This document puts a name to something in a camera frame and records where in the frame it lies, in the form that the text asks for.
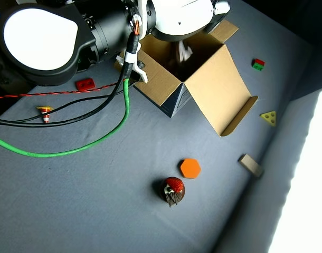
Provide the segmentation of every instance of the toy traffic cone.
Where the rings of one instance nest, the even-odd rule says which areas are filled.
[[[41,111],[41,113],[47,113],[47,112],[50,112],[53,110],[53,108],[49,107],[49,106],[41,106],[41,107],[37,107],[37,109],[39,109]],[[45,123],[48,123],[50,120],[50,115],[49,114],[44,115],[43,119],[44,119]]]

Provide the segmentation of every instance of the green block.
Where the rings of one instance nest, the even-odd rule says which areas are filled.
[[[256,69],[256,70],[259,70],[259,71],[263,70],[263,68],[264,68],[264,66],[263,66],[263,65],[260,65],[260,64],[258,64],[258,63],[254,63],[252,67],[253,67],[254,69]]]

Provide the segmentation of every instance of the yellow triangle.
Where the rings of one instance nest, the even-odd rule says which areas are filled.
[[[261,114],[261,117],[267,121],[272,127],[276,126],[276,111]]]

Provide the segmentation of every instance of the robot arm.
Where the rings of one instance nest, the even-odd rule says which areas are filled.
[[[151,33],[179,41],[210,32],[229,11],[211,0],[90,0],[49,8],[19,5],[0,17],[0,49],[37,85],[65,83],[76,71],[122,51],[137,20],[140,39]]]

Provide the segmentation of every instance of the green cable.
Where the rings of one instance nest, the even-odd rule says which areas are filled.
[[[130,110],[130,104],[129,104],[129,93],[128,93],[128,84],[129,84],[129,80],[125,79],[124,80],[124,98],[125,98],[125,115],[123,117],[123,119],[120,121],[120,123],[109,133],[107,133],[105,136],[101,137],[100,139],[93,141],[85,146],[82,146],[80,148],[77,149],[72,149],[72,150],[68,150],[68,151],[63,151],[63,152],[58,152],[58,153],[34,153],[34,152],[28,152],[19,148],[16,148],[15,146],[12,146],[8,143],[6,143],[5,141],[2,141],[0,139],[0,146],[18,153],[18,154],[22,154],[25,155],[27,157],[37,157],[37,158],[47,158],[47,157],[61,157],[63,155],[67,155],[67,154],[73,154],[76,152],[79,152],[81,150],[84,149],[88,149],[92,146],[95,146],[97,144],[99,144],[100,142],[104,141],[105,139],[107,139],[108,137],[112,136],[116,131],[118,131],[122,125],[126,122],[126,120],[128,119],[128,115],[129,115],[129,110]]]

